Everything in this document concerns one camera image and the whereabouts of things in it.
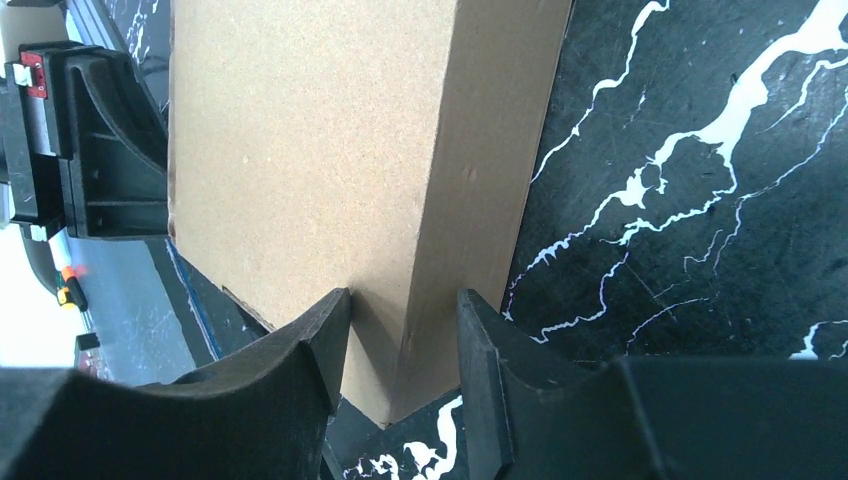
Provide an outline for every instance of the cardboard box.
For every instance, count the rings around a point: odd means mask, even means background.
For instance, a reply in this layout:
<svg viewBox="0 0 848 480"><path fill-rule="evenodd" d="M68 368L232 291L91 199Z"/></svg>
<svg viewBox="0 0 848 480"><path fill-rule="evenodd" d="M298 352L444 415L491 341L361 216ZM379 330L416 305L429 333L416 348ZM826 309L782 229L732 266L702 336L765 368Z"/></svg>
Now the cardboard box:
<svg viewBox="0 0 848 480"><path fill-rule="evenodd" d="M180 252L275 327L350 287L342 393L380 425L455 388L456 292L501 302L569 6L176 0Z"/></svg>

